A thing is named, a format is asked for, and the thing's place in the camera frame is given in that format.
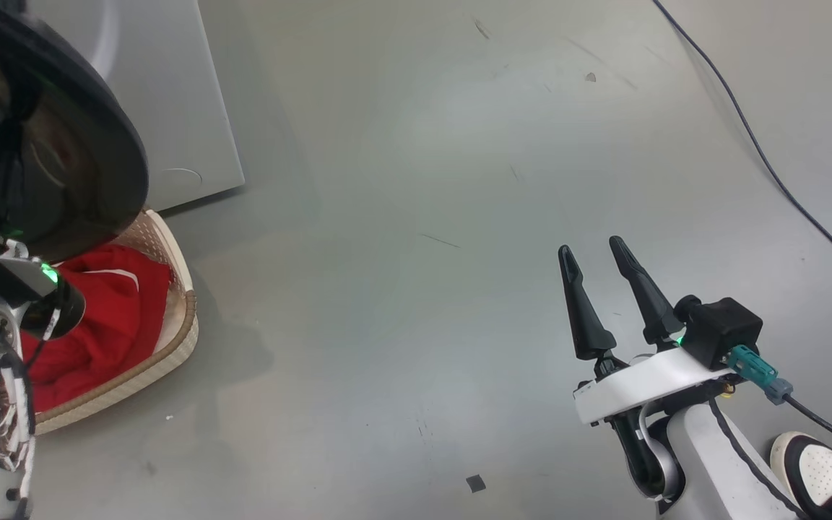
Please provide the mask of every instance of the green led light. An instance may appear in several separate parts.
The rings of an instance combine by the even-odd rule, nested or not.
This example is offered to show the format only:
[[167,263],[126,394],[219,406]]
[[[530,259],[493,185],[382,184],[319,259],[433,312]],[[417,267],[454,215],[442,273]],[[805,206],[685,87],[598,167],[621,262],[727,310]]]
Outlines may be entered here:
[[56,269],[50,267],[49,264],[40,264],[40,270],[42,270],[50,280],[53,280],[53,283],[57,283],[57,281],[60,280],[59,273],[56,272]]

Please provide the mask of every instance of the small black square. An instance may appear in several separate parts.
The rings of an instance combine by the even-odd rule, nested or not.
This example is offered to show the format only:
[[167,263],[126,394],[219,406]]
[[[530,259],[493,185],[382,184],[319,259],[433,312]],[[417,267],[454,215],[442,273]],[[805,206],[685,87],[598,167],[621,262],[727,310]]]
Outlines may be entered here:
[[468,477],[468,486],[471,486],[471,493],[486,490],[486,484],[483,483],[483,479],[478,474]]

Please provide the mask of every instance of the basket rim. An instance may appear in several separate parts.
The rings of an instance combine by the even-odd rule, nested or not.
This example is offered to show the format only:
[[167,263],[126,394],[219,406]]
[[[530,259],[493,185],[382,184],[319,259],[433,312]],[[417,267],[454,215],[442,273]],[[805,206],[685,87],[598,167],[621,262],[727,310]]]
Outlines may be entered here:
[[66,414],[67,412],[72,412],[76,408],[79,408],[84,404],[88,404],[88,402],[95,401],[95,399],[98,399],[109,391],[113,391],[114,389],[123,386],[126,382],[129,382],[130,379],[136,378],[136,376],[141,375],[152,368],[152,366],[155,366],[156,363],[159,363],[168,358],[169,355],[172,355],[172,352],[175,352],[178,347],[185,342],[185,338],[187,338],[191,328],[194,326],[195,316],[197,316],[197,303],[198,297],[194,293],[194,290],[189,290],[185,293],[185,319],[182,322],[182,326],[178,329],[178,333],[175,334],[175,338],[172,338],[171,342],[162,347],[159,352],[153,353],[153,355],[149,358],[139,362],[138,365],[134,366],[134,368],[116,376],[116,378],[111,379],[111,381],[107,381],[94,389],[90,389],[90,391],[83,393],[83,395],[80,395],[79,397],[70,399],[69,401],[60,404],[59,406],[55,406],[54,408],[50,408],[50,410],[45,412],[38,412],[35,414],[37,424],[45,423],[51,419],[60,417],[60,415]]
[[172,234],[172,230],[169,230],[168,224],[165,223],[165,220],[156,211],[145,208],[143,215],[149,218],[149,223],[152,224],[153,230],[157,231],[160,240],[162,240],[162,245],[169,255],[169,260],[171,260],[169,267],[172,267],[172,270],[175,271],[178,283],[181,283],[182,288],[186,292],[193,290],[194,283],[191,281],[188,264],[185,262],[185,256],[182,254],[181,247],[178,245],[178,241],[175,240],[175,235]]

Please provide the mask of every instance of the screw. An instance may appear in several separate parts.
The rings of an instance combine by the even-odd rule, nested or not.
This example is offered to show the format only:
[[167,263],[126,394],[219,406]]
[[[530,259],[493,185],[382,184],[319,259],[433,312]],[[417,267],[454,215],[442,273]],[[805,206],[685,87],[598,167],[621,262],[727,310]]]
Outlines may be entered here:
[[9,319],[0,313],[0,346],[10,347],[14,342],[14,332]]

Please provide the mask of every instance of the teal connector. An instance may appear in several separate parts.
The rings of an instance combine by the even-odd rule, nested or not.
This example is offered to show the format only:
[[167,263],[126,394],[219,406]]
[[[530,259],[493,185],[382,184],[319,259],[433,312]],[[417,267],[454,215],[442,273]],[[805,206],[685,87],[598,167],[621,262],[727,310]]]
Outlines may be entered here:
[[779,376],[779,370],[772,368],[772,365],[744,345],[738,345],[730,351],[727,366],[737,372],[738,376],[752,381],[762,389],[769,387]]

